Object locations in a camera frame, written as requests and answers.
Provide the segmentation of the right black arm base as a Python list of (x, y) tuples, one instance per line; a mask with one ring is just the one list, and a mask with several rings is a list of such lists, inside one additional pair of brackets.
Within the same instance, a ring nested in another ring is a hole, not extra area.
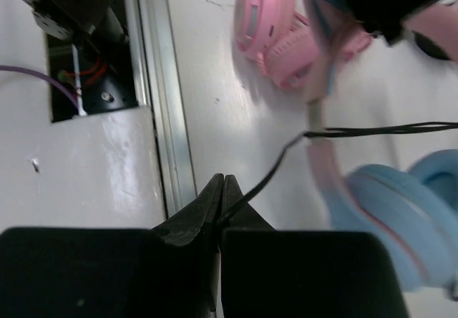
[(45, 33), (52, 122), (138, 106), (125, 0), (22, 0)]

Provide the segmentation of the pink gaming headphones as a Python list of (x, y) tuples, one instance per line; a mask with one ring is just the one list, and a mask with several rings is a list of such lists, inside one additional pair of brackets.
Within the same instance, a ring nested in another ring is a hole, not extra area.
[(296, 0), (235, 0), (233, 29), (238, 49), (275, 85), (305, 85), (319, 50)]

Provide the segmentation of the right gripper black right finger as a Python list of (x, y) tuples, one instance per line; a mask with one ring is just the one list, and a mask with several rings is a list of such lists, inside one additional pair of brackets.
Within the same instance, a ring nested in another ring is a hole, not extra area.
[(225, 317), (407, 317), (394, 267), (369, 233), (277, 231), (250, 206), (221, 240)]

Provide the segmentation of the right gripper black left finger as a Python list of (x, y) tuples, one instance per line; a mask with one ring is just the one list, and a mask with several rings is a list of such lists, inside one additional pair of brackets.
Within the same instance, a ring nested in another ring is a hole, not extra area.
[(1, 234), (3, 317), (211, 317), (224, 177), (151, 229), (13, 227)]

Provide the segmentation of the blue pink cat-ear headphones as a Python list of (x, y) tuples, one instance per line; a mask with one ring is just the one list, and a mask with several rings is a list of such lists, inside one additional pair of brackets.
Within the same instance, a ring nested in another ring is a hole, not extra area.
[(339, 231), (375, 235), (389, 252), (401, 288), (443, 289), (457, 299), (457, 150), (438, 150), (409, 170), (362, 165), (338, 167), (333, 138), (408, 135), (457, 128), (455, 122), (417, 122), (373, 128), (327, 128), (323, 107), (344, 47), (360, 30), (346, 0), (303, 0), (321, 54), (306, 94), (311, 130), (307, 154), (315, 183)]

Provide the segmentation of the aluminium front rail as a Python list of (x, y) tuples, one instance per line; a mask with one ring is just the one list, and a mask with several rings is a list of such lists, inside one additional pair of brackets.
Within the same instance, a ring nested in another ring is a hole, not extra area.
[(168, 216), (196, 197), (168, 0), (138, 0)]

